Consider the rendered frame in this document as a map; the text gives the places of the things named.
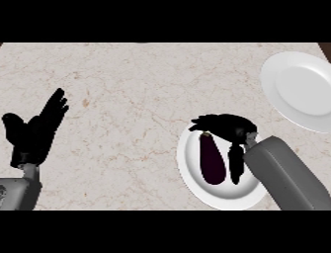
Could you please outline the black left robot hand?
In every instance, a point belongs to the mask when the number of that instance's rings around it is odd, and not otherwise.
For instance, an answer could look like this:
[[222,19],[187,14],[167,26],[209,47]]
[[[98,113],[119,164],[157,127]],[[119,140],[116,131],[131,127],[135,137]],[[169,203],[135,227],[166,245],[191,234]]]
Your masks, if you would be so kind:
[[64,90],[58,88],[52,94],[42,112],[26,123],[23,118],[8,113],[2,117],[6,139],[14,145],[11,166],[23,164],[40,165],[48,158],[55,132],[68,110]]

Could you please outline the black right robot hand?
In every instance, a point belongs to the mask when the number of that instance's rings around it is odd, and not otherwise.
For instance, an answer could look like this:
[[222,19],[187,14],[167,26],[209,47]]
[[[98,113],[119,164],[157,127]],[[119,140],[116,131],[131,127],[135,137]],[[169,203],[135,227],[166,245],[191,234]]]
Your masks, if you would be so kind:
[[230,114],[204,115],[191,122],[194,126],[190,131],[209,132],[231,143],[227,174],[231,174],[233,183],[238,184],[244,174],[244,152],[258,144],[258,126],[244,117]]

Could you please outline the dark purple eggplant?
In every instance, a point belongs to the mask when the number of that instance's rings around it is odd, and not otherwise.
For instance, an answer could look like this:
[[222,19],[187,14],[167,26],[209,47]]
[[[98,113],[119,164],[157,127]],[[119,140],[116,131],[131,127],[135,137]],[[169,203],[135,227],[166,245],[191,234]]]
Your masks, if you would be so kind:
[[213,135],[204,132],[200,135],[200,170],[204,181],[219,185],[227,178],[225,161],[213,140]]

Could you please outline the white round plate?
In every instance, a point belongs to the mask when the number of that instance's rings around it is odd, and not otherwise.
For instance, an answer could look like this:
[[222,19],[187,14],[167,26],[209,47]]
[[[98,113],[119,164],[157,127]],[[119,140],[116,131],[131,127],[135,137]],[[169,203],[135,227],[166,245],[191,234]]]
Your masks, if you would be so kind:
[[267,195],[267,188],[249,167],[235,173],[233,181],[228,151],[233,143],[210,132],[182,131],[176,148],[179,174],[194,196],[222,211],[243,211],[255,206]]
[[331,63],[299,51],[274,54],[261,82],[280,114],[301,127],[331,133]]

